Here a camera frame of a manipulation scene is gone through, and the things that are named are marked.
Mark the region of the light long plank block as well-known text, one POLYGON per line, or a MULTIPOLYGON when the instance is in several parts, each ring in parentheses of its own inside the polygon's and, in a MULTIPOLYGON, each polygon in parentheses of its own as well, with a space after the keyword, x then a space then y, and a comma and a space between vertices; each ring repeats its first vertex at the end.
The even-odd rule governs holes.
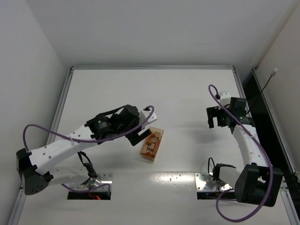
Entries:
POLYGON ((162 134, 160 132, 155 132, 155 137, 161 141, 162 134))

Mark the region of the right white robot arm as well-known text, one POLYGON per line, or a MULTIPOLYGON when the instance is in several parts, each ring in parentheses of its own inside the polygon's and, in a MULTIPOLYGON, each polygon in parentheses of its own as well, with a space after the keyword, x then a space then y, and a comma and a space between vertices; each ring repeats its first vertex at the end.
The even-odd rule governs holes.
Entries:
POLYGON ((206 109, 208 125, 214 127, 213 119, 217 119, 219 127, 229 127, 238 143, 244 169, 240 172, 233 165, 218 163, 214 166, 212 179, 227 183, 234 189, 238 202, 259 205, 264 197, 267 207, 273 207, 279 193, 283 172, 273 168, 273 179, 270 180, 268 161, 258 147, 254 120, 246 116, 247 101, 244 98, 232 97, 227 92, 217 94, 216 98, 224 106, 206 109))

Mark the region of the dark red arch block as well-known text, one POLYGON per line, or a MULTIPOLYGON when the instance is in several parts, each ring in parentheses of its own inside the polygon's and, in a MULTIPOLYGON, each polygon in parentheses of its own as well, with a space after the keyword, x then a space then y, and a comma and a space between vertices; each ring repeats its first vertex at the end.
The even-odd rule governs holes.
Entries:
POLYGON ((146 156, 146 157, 152 157, 152 152, 151 151, 148 151, 148 152, 146 152, 146 153, 144 153, 143 154, 144 156, 146 156))

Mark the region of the reddish long plank block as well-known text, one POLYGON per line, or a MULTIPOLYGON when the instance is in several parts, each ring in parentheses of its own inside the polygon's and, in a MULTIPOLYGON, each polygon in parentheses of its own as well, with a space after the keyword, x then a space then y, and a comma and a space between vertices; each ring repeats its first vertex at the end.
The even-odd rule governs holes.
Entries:
POLYGON ((146 138, 146 144, 147 145, 151 145, 152 144, 152 138, 155 138, 154 134, 150 134, 147 138, 146 138))

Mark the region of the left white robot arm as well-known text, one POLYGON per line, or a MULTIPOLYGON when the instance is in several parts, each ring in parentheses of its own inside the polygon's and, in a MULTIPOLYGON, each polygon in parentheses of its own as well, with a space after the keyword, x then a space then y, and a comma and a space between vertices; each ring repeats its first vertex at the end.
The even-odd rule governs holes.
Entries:
POLYGON ((102 112, 74 132, 62 135, 50 131, 58 140, 38 149, 25 145, 16 153, 16 168, 25 195, 34 195, 51 185, 62 185, 75 193, 88 193, 110 186, 100 181, 99 173, 85 149, 126 137, 132 146, 151 134, 145 127, 157 119, 154 106, 139 111, 124 105, 102 112))

